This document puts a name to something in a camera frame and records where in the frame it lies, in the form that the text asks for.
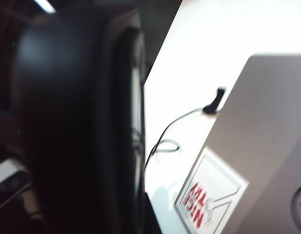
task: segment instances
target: black headphone ear cup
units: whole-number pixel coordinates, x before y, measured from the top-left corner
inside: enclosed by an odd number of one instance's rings
[[[119,64],[115,71],[117,80],[115,90],[119,94],[115,97],[115,104],[123,121],[122,126],[117,126],[126,129],[121,131],[121,135],[117,135],[121,145],[117,171],[118,176],[123,179],[120,188],[127,191],[122,196],[128,201],[122,203],[120,208],[124,213],[130,214],[127,219],[133,218],[127,220],[124,225],[134,223],[139,232],[142,231],[144,223],[144,53],[142,32],[137,28],[127,29],[118,41],[115,56]],[[116,119],[119,118],[119,114],[115,113],[114,116]]]
[[[141,233],[144,180],[136,186],[134,179],[141,177],[136,168],[144,166],[143,99],[143,150],[134,157],[132,93],[143,95],[143,54],[139,14],[132,6],[61,11],[22,36],[18,120],[53,234]]]

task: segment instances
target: sticker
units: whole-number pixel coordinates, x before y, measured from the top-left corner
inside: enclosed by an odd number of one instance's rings
[[[175,208],[192,234],[220,234],[249,182],[205,147]]]

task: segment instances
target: white sticker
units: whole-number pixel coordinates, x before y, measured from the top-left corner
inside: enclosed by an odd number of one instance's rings
[[[249,182],[205,147],[175,208],[193,234],[220,234]]]

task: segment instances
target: laptop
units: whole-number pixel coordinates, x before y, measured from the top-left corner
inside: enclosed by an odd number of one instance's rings
[[[189,233],[301,234],[301,55],[250,57],[175,208]]]

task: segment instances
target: white desk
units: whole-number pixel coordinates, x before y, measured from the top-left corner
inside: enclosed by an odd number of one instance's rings
[[[301,52],[301,0],[183,0],[145,85],[146,154],[164,128],[224,101],[254,53]],[[195,113],[166,134],[182,151],[157,153],[146,170],[148,192],[164,234],[186,233],[173,203],[215,119]]]

